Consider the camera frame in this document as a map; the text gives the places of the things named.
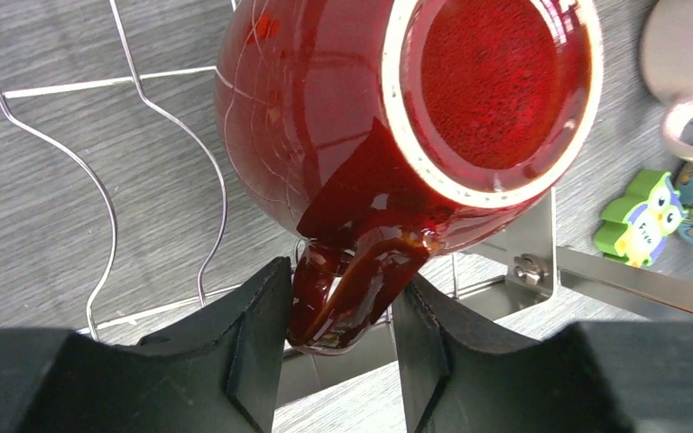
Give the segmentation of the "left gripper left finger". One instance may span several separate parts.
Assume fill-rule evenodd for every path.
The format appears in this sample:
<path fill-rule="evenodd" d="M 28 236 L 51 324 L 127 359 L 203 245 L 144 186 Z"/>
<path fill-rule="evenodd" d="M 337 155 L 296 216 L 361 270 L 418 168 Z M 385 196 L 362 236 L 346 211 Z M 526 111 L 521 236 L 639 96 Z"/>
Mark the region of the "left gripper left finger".
<path fill-rule="evenodd" d="M 143 337 L 0 328 L 0 432 L 268 432 L 291 310 L 291 262 Z"/>

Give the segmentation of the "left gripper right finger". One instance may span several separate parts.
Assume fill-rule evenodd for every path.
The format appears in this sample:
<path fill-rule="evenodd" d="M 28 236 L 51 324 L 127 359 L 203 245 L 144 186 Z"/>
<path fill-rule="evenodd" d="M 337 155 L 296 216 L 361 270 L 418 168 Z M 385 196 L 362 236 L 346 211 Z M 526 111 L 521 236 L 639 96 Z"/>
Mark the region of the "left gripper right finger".
<path fill-rule="evenodd" d="M 535 340 L 415 277 L 393 303 L 410 432 L 693 432 L 693 322 Z"/>

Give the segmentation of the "pale pink marbled mug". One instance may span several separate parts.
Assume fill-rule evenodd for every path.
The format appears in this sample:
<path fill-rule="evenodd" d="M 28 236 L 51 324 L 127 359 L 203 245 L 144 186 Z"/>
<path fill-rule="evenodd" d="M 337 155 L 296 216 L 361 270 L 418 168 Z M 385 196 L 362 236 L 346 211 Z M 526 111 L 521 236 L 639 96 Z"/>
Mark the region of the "pale pink marbled mug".
<path fill-rule="evenodd" d="M 639 65 L 646 87 L 667 107 L 662 143 L 693 163 L 693 145 L 682 140 L 693 120 L 693 0 L 656 3 L 643 27 Z"/>

